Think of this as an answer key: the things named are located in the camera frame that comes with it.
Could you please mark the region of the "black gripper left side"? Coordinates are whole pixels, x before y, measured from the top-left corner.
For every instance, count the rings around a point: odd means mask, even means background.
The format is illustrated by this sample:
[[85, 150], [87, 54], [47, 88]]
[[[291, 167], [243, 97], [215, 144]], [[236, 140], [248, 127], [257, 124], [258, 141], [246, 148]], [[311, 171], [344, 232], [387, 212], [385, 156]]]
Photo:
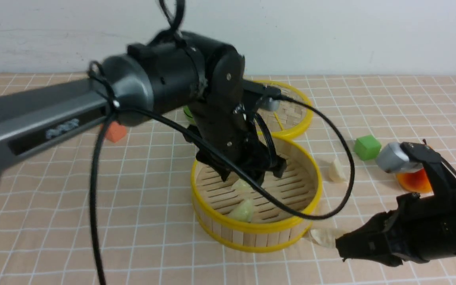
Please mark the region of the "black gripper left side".
[[[244, 64], [244, 57], [234, 50], [216, 58], [208, 65], [203, 98], [189, 109], [201, 137], [248, 175], [258, 177], [262, 185], [267, 173], [280, 179], [287, 162], [277, 155], [270, 131], [255, 105], [244, 108]], [[261, 92], [258, 99], [279, 94], [271, 88]], [[215, 170], [223, 182], [230, 175], [231, 171], [211, 153], [196, 153], [196, 160]]]

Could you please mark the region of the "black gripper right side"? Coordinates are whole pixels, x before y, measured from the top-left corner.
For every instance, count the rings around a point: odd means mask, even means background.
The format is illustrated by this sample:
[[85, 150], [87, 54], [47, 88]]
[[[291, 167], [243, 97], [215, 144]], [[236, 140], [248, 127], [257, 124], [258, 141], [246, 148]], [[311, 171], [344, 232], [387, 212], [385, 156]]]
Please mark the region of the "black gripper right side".
[[[362, 227], [335, 238], [342, 261], [373, 261], [400, 266], [456, 257], [456, 195], [399, 196], [395, 210], [378, 215], [378, 225]], [[378, 251], [373, 237], [378, 235]]]

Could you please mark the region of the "grey black robot arm piper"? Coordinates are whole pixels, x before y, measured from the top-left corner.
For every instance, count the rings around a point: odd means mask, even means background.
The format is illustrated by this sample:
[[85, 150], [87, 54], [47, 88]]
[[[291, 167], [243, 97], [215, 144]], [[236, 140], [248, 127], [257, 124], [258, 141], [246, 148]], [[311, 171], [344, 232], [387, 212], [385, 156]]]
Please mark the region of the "grey black robot arm piper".
[[[0, 177], [7, 169], [94, 128], [113, 116], [134, 127], [187, 106], [195, 124], [183, 137], [196, 158], [225, 181], [232, 165], [262, 184], [266, 173], [281, 177], [285, 160], [272, 138], [262, 143], [255, 122], [264, 99], [280, 95], [243, 78], [245, 58], [236, 48], [190, 31], [182, 38], [161, 32], [147, 45], [130, 44], [87, 78], [0, 96]], [[215, 157], [208, 144], [232, 163]]]

